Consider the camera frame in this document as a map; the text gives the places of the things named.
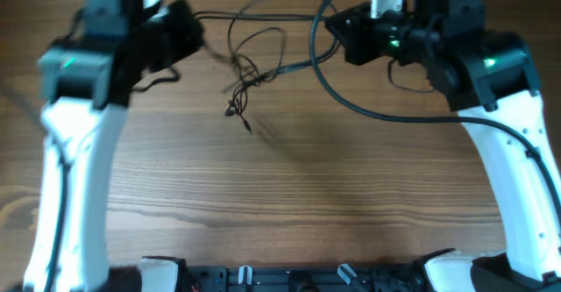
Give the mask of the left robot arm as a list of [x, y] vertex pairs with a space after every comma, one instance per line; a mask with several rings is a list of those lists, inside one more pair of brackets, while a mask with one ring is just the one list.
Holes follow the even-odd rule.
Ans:
[[25, 291], [114, 289], [106, 216], [112, 161], [144, 72], [196, 53], [203, 28], [187, 1], [85, 0], [40, 57], [45, 129], [39, 219]]

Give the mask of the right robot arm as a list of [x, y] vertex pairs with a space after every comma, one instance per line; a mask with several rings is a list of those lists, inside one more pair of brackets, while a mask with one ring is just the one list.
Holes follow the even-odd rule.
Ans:
[[422, 65], [484, 164], [504, 227], [502, 253], [446, 249], [417, 262], [424, 291], [557, 291], [560, 175], [550, 149], [541, 83], [512, 32], [489, 31], [483, 0], [370, 0], [316, 15], [360, 66], [386, 56]]

